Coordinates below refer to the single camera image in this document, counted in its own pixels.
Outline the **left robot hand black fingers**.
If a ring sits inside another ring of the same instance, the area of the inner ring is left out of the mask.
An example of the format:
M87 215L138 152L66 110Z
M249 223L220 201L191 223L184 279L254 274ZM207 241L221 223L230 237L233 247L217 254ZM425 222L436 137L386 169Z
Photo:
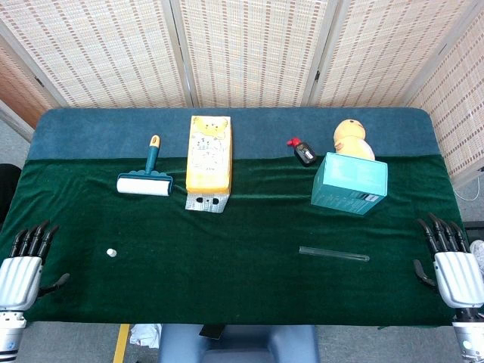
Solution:
M42 272L59 227L47 229L49 221L19 231L8 257L1 264L1 312L25 312L39 298L62 288L70 279L65 273L48 286L41 285Z

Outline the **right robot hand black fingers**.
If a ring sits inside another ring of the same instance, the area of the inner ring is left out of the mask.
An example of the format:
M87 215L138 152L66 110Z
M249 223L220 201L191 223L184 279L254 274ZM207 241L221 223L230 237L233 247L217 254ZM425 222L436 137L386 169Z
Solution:
M423 230L435 279L425 272L420 260L412 261L417 279L439 292L444 303L457 310L483 307L483 276L462 229L454 222L429 214L431 223L418 219Z

